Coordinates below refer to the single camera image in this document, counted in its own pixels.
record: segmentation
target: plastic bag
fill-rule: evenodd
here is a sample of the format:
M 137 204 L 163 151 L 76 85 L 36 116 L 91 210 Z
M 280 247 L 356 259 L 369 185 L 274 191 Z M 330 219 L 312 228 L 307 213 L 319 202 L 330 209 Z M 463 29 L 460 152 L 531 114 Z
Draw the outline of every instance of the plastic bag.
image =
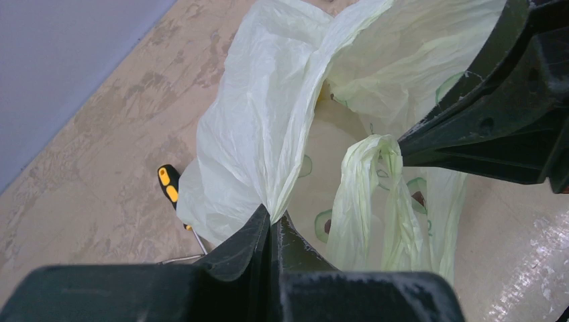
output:
M 369 153 L 356 147 L 350 149 L 355 154 L 346 154 L 351 162 L 342 166 L 346 184 L 340 189 L 357 184 L 360 197 L 367 196 L 366 189 L 371 194 L 369 185 L 378 179 L 365 170 L 375 166 L 367 157 L 380 153 L 375 141 L 398 150 L 394 138 L 434 106 L 435 92 L 445 80 L 468 67 L 502 7 L 503 1 L 495 0 L 361 0 L 333 18 L 300 0 L 259 0 L 229 49 L 217 98 L 199 121 L 197 157 L 180 179 L 177 215 L 214 244 L 241 228 L 261 203 L 276 222 L 300 175 L 325 79 L 335 100 L 360 113 L 370 132 L 392 135 L 360 142 L 360 148 L 370 144 Z M 464 199 L 464 175 L 428 171 L 429 178 L 444 174 L 445 179 L 427 179 L 426 185 L 429 214 L 440 209 L 432 225 L 439 218 L 437 228 L 445 233 L 427 243 L 413 222 L 400 220 L 413 201 L 407 186 L 397 181 L 397 172 L 394 168 L 390 177 L 397 189 L 390 191 L 385 205 L 382 267 L 433 270 L 449 277 L 452 273 L 445 271 L 452 271 L 449 263 L 454 261 L 454 223 Z M 371 228 L 365 217 L 372 201 L 349 197 L 340 189 L 334 208 L 349 209 L 350 217 L 344 217 L 348 221 L 359 214 L 363 226 L 357 231 L 334 223 L 328 242 L 343 245 L 346 252 L 350 243 L 361 245 L 354 252 L 357 258 L 343 260 L 332 252 L 331 262 L 367 269 Z M 340 218 L 335 210 L 333 220 L 339 223 Z

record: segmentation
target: black and yellow handle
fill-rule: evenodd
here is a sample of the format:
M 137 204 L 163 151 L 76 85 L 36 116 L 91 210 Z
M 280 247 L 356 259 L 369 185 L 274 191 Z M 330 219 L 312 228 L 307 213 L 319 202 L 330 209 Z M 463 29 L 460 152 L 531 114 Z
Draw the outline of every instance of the black and yellow handle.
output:
M 174 209 L 176 209 L 176 205 L 178 204 L 179 181 L 180 174 L 171 164 L 165 164 L 158 168 L 158 182 L 160 183 L 160 188 L 162 188 L 162 192 L 172 203 Z M 190 225 L 186 224 L 184 224 L 184 228 L 186 230 L 192 229 Z

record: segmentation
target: translucent bag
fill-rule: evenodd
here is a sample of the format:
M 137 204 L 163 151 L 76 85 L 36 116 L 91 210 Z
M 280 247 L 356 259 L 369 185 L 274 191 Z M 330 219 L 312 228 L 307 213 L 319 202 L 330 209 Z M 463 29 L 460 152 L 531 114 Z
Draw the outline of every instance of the translucent bag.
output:
M 396 139 L 435 105 L 441 84 L 466 70 L 503 4 L 361 0 L 334 18 L 300 0 L 259 0 L 229 49 L 217 98 L 199 121 L 197 157 L 180 179 L 177 215 L 214 244 L 261 203 L 278 221 L 301 174 L 327 79 L 334 100 L 359 113 L 371 134 L 342 162 L 327 258 L 341 269 L 375 269 L 370 247 L 382 244 L 380 268 L 431 270 L 451 280 L 464 175 L 414 170 L 425 179 L 429 224 L 414 213 Z M 378 170 L 388 174 L 389 192 L 375 207 L 373 194 L 386 179 Z M 383 227 L 373 227 L 373 218 Z M 382 231 L 382 242 L 373 242 L 372 229 Z

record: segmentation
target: gray wall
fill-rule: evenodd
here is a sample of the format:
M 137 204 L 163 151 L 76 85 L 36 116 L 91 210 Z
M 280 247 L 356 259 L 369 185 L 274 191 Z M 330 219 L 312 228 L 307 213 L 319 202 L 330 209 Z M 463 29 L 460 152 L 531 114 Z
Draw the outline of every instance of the gray wall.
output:
M 0 0 L 0 193 L 175 0 Z

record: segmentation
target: beige marble surface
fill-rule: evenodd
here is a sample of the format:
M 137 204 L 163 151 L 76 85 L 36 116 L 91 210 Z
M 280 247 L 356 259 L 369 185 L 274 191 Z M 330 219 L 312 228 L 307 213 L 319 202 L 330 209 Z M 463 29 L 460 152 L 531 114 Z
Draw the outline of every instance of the beige marble surface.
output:
M 178 0 L 0 196 L 0 303 L 58 263 L 198 254 L 156 169 L 195 155 L 197 120 L 253 0 Z M 354 0 L 311 0 L 335 15 Z M 472 176 L 455 287 L 470 321 L 554 321 L 569 303 L 569 200 Z

